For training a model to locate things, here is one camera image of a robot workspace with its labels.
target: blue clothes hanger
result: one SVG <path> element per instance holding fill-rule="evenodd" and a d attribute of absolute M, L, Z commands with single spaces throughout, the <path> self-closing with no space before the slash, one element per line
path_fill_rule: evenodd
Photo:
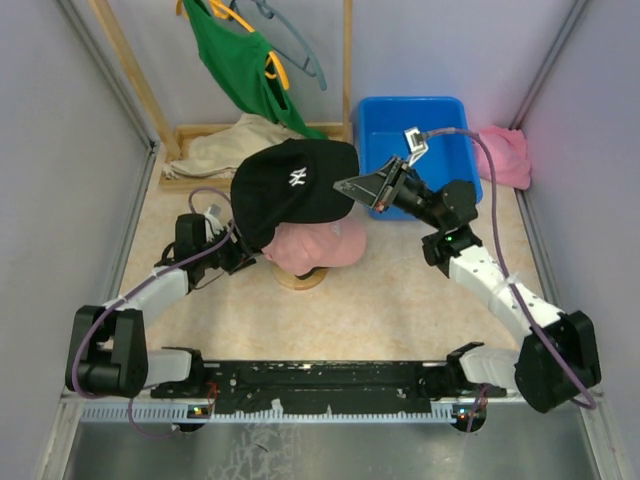
<path fill-rule="evenodd" d="M 266 18 L 267 20 L 271 20 L 273 17 L 276 17 L 278 20 L 282 22 L 282 24 L 293 34 L 295 39 L 298 41 L 298 43 L 300 44 L 304 52 L 307 54 L 307 58 L 304 60 L 304 62 L 300 63 L 294 60 L 293 58 L 291 58 L 289 55 L 287 55 L 285 52 L 280 50 L 278 47 L 273 46 L 273 49 L 276 52 L 278 52 L 280 55 L 282 55 L 284 58 L 289 60 L 293 65 L 295 65 L 300 70 L 302 70 L 304 73 L 309 75 L 311 78 L 315 77 L 318 81 L 318 85 L 320 86 L 320 90 L 325 91 L 327 89 L 327 82 L 324 78 L 324 73 L 322 72 L 320 63 L 318 62 L 316 55 L 313 53 L 313 50 L 311 50 L 311 47 L 309 47 L 309 44 L 307 44 L 304 38 L 302 38 L 302 35 L 300 35 L 300 33 L 295 29 L 295 27 L 291 24 L 291 22 L 289 22 L 289 20 L 286 19 L 284 15 L 282 15 L 278 10 L 276 10 L 272 6 L 267 5 L 267 0 L 251 0 L 251 1 L 256 4 L 258 11 L 264 18 Z M 231 10 L 234 10 L 238 15 L 244 17 L 244 15 L 242 15 L 242 13 L 240 12 L 240 9 L 238 8 L 237 0 L 231 0 L 231 3 L 229 4 L 229 8 Z"/>

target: beige tabletop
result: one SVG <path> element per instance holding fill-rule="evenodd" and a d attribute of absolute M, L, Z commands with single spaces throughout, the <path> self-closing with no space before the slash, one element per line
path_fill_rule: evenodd
<path fill-rule="evenodd" d="M 188 212 L 187 194 L 158 187 L 164 156 L 158 156 L 128 260 L 122 291 L 148 276 L 173 241 L 176 217 Z M 472 228 L 494 252 L 490 185 Z M 204 210 L 223 204 L 202 194 Z M 424 224 L 383 222 L 356 206 L 367 228 L 364 257 L 354 266 L 331 269 L 317 287 L 287 290 L 269 262 L 223 275 L 178 301 L 147 329 L 150 349 L 191 347 L 205 359 L 246 360 L 439 360 L 472 341 L 516 348 L 506 329 L 471 293 L 448 280 L 423 257 Z M 515 193 L 498 188 L 503 250 L 512 272 L 533 292 L 540 285 Z M 212 278 L 213 272 L 205 280 Z"/>

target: wooden rack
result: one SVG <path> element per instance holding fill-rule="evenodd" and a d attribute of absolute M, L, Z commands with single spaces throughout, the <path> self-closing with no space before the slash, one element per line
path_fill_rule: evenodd
<path fill-rule="evenodd" d="M 185 158 L 189 144 L 194 138 L 211 135 L 212 133 L 220 132 L 231 127 L 230 124 L 178 125 L 175 130 L 172 130 L 108 0 L 89 0 L 89 4 L 109 39 L 111 46 L 116 52 L 122 69 L 135 90 L 141 105 L 149 115 L 160 140 L 167 149 L 167 163 Z M 342 123 L 310 123 L 308 125 L 326 133 L 329 138 L 351 143 L 353 140 L 350 121 L 353 0 L 343 0 L 343 10 Z M 229 178 L 181 177 L 178 179 L 168 179 L 162 175 L 160 179 L 160 185 L 164 189 L 171 191 L 186 191 L 203 185 L 228 190 L 230 184 L 231 180 Z"/>

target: wooden pole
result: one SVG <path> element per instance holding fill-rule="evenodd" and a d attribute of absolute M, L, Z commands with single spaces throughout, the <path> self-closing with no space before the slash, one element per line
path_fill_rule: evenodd
<path fill-rule="evenodd" d="M 89 5 L 107 35 L 111 46 L 118 55 L 124 73 L 136 91 L 140 103 L 151 117 L 151 122 L 167 148 L 167 153 L 173 158 L 180 158 L 180 146 L 171 132 L 169 122 L 167 122 L 167 119 L 162 113 L 162 109 L 160 105 L 158 105 L 144 73 L 142 73 L 142 69 L 133 54 L 131 45 L 129 45 L 127 38 L 124 36 L 124 32 L 122 28 L 120 28 L 108 0 L 89 0 Z"/>
<path fill-rule="evenodd" d="M 351 142 L 351 29 L 353 25 L 353 0 L 344 0 L 344 24 L 342 41 L 342 128 L 343 140 Z"/>

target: baseball cap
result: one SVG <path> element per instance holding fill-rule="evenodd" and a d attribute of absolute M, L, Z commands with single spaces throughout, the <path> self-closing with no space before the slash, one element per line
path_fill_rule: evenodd
<path fill-rule="evenodd" d="M 358 175 L 353 145 L 334 140 L 287 140 L 244 160 L 231 181 L 236 225 L 256 249 L 267 246 L 281 223 L 334 222 L 353 200 L 334 182 Z"/>
<path fill-rule="evenodd" d="M 265 258 L 293 275 L 314 267 L 346 267 L 364 254 L 367 234 L 354 217 L 329 223 L 281 223 L 271 243 L 262 249 Z"/>

